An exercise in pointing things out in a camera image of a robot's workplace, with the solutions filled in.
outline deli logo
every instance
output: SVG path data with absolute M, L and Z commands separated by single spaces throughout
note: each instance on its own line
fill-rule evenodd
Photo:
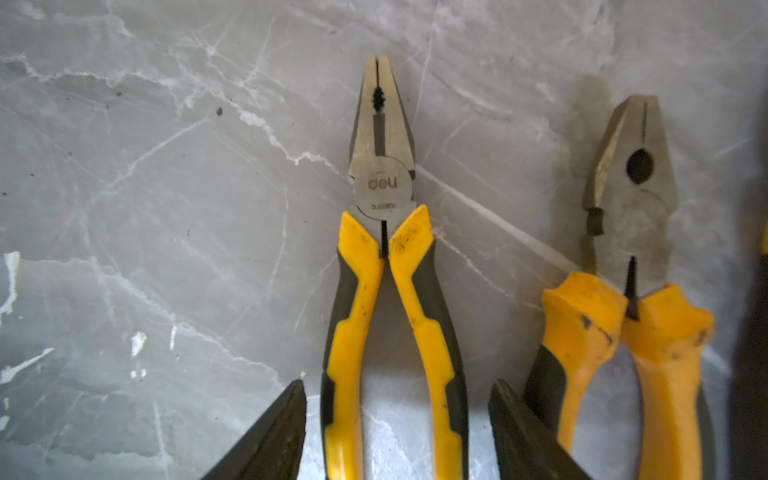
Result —
M 385 188 L 397 188 L 397 177 L 372 178 L 368 180 L 368 188 L 371 190 L 377 188 L 381 190 L 384 190 Z

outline pliers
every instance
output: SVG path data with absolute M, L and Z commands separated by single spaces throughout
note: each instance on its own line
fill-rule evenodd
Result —
M 700 357 L 714 318 L 667 282 L 677 190 L 655 96 L 633 95 L 614 111 L 583 206 L 584 271 L 544 291 L 545 334 L 523 400 L 570 450 L 584 392 L 621 339 L 642 391 L 639 478 L 713 478 Z
M 363 478 L 360 367 L 389 258 L 429 384 L 434 478 L 467 479 L 468 417 L 462 359 L 435 274 L 429 212 L 412 199 L 413 136 L 387 57 L 366 62 L 349 175 L 354 180 L 354 205 L 341 218 L 339 286 L 320 386 L 327 478 Z

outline metal pliers head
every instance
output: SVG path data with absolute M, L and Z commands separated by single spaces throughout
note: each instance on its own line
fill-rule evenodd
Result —
M 387 57 L 366 62 L 349 150 L 356 205 L 351 213 L 387 257 L 389 236 L 416 207 L 413 136 Z
M 584 271 L 627 296 L 667 285 L 669 216 L 677 209 L 658 98 L 632 95 L 614 110 L 587 188 Z

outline yellow handle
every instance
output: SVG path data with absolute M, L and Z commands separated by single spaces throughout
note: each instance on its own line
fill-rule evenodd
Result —
M 437 283 L 427 207 L 416 208 L 389 241 L 389 265 L 413 328 L 432 402 L 433 475 L 468 477 L 466 383 L 458 343 Z
M 341 275 L 326 343 L 320 423 L 331 480 L 362 480 L 360 368 L 384 260 L 379 244 L 345 212 L 339 231 Z
M 547 324 L 523 398 L 570 451 L 584 392 L 616 352 L 627 298 L 594 275 L 574 272 L 541 301 Z
M 638 318 L 624 324 L 621 340 L 643 391 L 639 480 L 700 480 L 699 363 L 714 318 L 691 306 L 677 285 L 641 300 Z

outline countertop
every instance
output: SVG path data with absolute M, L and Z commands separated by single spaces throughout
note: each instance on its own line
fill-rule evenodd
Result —
M 470 477 L 498 478 L 486 402 L 521 391 L 543 289 L 580 263 L 613 108 L 656 94 L 680 197 L 669 278 L 711 311 L 720 477 L 730 359 L 766 218 L 760 0 L 9 0 L 0 6 L 3 478 L 196 479 L 291 380 L 301 479 L 352 204 L 349 139 L 388 55 L 416 145 L 470 401 Z M 622 347 L 574 456 L 634 478 Z M 362 372 L 367 478 L 431 478 L 429 394 L 385 271 Z

